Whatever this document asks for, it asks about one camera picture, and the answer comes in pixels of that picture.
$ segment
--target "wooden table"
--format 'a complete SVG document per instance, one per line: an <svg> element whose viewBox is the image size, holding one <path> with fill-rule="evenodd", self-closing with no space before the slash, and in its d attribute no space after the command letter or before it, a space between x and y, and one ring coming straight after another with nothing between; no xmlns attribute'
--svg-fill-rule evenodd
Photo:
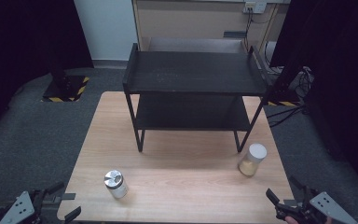
<svg viewBox="0 0 358 224"><path fill-rule="evenodd" d="M251 117L258 98L244 97ZM136 109L137 99L133 97ZM252 143L268 155L255 176L247 177L238 163ZM278 223L266 197L271 188L281 199L293 199L281 158L264 111L242 153L231 132L149 131L138 152L123 92L105 92L80 151L58 218L77 208L76 220L185 223ZM103 177L118 169L130 188L114 199Z"/></svg>

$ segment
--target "white lid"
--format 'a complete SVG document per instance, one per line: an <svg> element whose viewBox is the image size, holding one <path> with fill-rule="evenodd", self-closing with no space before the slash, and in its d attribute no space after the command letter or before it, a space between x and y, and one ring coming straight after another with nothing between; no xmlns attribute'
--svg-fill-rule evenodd
<svg viewBox="0 0 358 224"><path fill-rule="evenodd" d="M249 161L260 163L267 156L266 148L259 144L254 143L249 146L249 151L246 154Z"/></svg>

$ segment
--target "spice jar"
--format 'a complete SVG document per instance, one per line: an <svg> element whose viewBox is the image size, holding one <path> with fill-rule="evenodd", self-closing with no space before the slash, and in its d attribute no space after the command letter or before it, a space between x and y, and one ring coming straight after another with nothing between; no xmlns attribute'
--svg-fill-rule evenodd
<svg viewBox="0 0 358 224"><path fill-rule="evenodd" d="M104 183L113 197L117 199L124 197L129 191L124 176L118 170L109 171L104 177Z"/></svg>
<svg viewBox="0 0 358 224"><path fill-rule="evenodd" d="M244 175L252 176L257 171L259 163L267 156L266 148L258 143L251 144L249 151L240 162L239 168Z"/></svg>

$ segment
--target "hazard tape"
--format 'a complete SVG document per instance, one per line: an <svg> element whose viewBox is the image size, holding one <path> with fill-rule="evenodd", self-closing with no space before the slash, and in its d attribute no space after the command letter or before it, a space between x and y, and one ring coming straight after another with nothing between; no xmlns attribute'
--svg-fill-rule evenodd
<svg viewBox="0 0 358 224"><path fill-rule="evenodd" d="M80 99L80 96L83 94L83 91L86 89L86 85L89 82L88 77L84 77L83 83L80 86L80 89L77 92L77 95L75 97L49 97L49 98L43 98L42 102L74 102L78 101Z"/></svg>
<svg viewBox="0 0 358 224"><path fill-rule="evenodd" d="M301 103L300 102L288 102L288 101L279 101L279 102L268 101L268 105L298 106L298 105L301 105Z"/></svg>

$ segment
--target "white wall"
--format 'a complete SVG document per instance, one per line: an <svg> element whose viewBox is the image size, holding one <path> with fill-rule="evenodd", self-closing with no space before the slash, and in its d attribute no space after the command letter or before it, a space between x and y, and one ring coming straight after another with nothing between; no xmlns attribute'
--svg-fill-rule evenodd
<svg viewBox="0 0 358 224"><path fill-rule="evenodd" d="M137 42L130 0L75 0L92 60L127 61Z"/></svg>

